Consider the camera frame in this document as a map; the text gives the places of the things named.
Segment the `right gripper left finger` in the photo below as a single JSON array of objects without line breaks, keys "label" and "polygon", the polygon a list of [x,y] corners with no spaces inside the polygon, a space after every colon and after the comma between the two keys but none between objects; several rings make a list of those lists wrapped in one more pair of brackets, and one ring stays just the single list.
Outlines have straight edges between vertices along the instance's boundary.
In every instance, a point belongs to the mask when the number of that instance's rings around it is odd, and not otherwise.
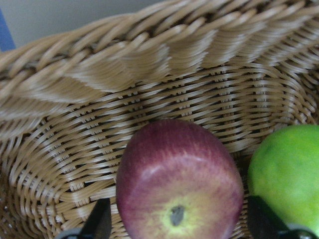
[{"label": "right gripper left finger", "polygon": [[80,239],[109,239],[112,230],[110,199],[99,199],[80,234]]}]

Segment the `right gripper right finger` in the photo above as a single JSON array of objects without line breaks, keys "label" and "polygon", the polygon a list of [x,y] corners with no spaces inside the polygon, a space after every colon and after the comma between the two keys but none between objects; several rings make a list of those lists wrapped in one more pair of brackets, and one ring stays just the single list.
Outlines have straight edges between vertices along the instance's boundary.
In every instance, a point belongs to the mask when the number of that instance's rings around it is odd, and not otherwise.
[{"label": "right gripper right finger", "polygon": [[248,197],[248,229],[254,239],[296,239],[290,230],[259,196]]}]

